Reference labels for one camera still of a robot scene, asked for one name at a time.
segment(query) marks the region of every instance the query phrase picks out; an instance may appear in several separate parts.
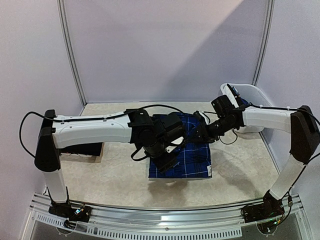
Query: metal frame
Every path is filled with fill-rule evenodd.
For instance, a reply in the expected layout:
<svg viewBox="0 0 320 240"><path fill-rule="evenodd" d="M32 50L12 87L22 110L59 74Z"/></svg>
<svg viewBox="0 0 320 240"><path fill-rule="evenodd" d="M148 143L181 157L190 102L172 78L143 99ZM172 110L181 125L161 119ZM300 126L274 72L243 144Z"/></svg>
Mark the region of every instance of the metal frame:
<svg viewBox="0 0 320 240"><path fill-rule="evenodd" d="M267 11L266 11L266 16L265 16L265 22L264 22L264 27L263 27L263 34L262 34L262 40L261 40L261 45L260 45L260 53L259 53L259 58L258 62L255 67L255 72L254 72L254 77L252 80L252 85L256 86L258 83L258 79L261 73L262 65L264 62L265 54L266 54L266 49L267 49L267 44L268 44L268 38L270 35L270 29L271 29L271 22L272 22L272 16L274 12L274 6L275 6L275 0L269 0L268 1L268 6L267 6Z"/></svg>
<svg viewBox="0 0 320 240"><path fill-rule="evenodd" d="M292 196L292 200L294 204L291 212L297 213L301 235L304 240L311 240L301 200L297 194ZM262 199L255 199L218 206L176 209L87 204L93 208L90 221L78 222L74 232L114 240L234 239L242 236L242 227L256 224L244 222L241 208L262 202ZM285 197L283 205L286 212L289 209L287 202ZM30 239L36 221L69 230L63 227L64 218L48 213L50 204L48 196L37 193L33 196L23 240Z"/></svg>
<svg viewBox="0 0 320 240"><path fill-rule="evenodd" d="M87 104L87 100L86 100L85 92L84 92L84 89L82 87L81 80L79 77L79 73L78 73L78 69L77 69L77 65L76 65L76 60L75 60L75 56L74 56L74 51L73 51L71 40L70 40L65 1L64 0L57 0L57 4L58 4L58 11L59 11L59 16L60 16L60 22L61 22L61 28L62 28L64 43L65 43L65 48L66 48L66 52L68 55L75 87L76 87L77 92L79 94L81 104L85 107Z"/></svg>

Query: white wall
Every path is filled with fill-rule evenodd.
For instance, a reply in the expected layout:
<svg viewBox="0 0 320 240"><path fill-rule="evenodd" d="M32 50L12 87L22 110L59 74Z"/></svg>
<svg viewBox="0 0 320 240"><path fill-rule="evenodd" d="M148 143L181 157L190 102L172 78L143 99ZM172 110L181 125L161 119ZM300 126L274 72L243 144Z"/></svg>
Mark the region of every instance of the white wall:
<svg viewBox="0 0 320 240"><path fill-rule="evenodd" d="M275 106L309 105L320 119L320 3L275 1L260 87ZM290 149L290 136L267 131L280 169ZM309 164L296 184L315 239L320 239L320 158Z"/></svg>
<svg viewBox="0 0 320 240"><path fill-rule="evenodd" d="M65 1L87 101L210 101L251 83L267 2Z"/></svg>
<svg viewBox="0 0 320 240"><path fill-rule="evenodd" d="M19 144L28 111L78 115L82 109L67 58L57 1L0 0L0 239L17 240L42 174ZM31 116L23 140L35 152L41 120Z"/></svg>

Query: blue checkered fabric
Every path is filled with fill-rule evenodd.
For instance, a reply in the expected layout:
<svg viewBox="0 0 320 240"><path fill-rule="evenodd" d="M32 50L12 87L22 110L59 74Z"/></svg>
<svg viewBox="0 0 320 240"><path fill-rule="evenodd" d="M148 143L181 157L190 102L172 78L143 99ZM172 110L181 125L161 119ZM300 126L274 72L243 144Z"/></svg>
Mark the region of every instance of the blue checkered fabric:
<svg viewBox="0 0 320 240"><path fill-rule="evenodd" d="M183 122L187 136L189 137L199 125L199 121L192 114L185 113L184 115L180 112L177 112L176 114ZM161 119L165 116L166 115L155 114L152 116L152 118ZM177 147L173 150L173 152L178 153L176 157L177 164L173 168L167 170L165 173L160 173L154 163L150 161L149 178L211 178L211 158L209 144L190 142L187 143L183 149L181 149L181 147Z"/></svg>

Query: table surface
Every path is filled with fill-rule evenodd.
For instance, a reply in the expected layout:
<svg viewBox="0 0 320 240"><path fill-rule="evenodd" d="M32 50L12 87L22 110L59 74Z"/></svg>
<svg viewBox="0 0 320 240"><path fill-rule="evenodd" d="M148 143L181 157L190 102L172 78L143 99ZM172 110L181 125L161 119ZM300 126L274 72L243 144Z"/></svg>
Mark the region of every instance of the table surface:
<svg viewBox="0 0 320 240"><path fill-rule="evenodd" d="M104 115L149 104L166 104L186 113L213 111L209 102L132 102L88 104L82 115ZM168 114L171 109L148 108L150 115ZM211 121L217 117L210 114ZM225 143L233 142L229 131ZM258 133L238 133L234 144L210 144L212 178L148 178L148 160L135 162L135 146L109 142L100 162L68 160L61 167L70 199L102 205L183 208L228 204L262 197L278 177L275 165Z"/></svg>

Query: white plastic basket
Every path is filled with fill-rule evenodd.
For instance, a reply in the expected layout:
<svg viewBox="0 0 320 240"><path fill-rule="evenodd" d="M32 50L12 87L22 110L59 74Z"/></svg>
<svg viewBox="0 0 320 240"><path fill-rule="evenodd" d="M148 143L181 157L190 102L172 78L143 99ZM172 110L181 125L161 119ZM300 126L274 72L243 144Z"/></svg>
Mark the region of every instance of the white plastic basket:
<svg viewBox="0 0 320 240"><path fill-rule="evenodd" d="M231 87L235 87L239 92L241 98L246 100L247 102L251 102L255 105L262 104L266 107L272 107L271 101L267 98L267 96L256 86L251 84L238 84L238 83L224 83L220 86L220 90L222 94L226 94L225 86L229 84ZM239 130L236 130L238 133L259 133L264 129L264 127L260 126L245 126L240 127Z"/></svg>

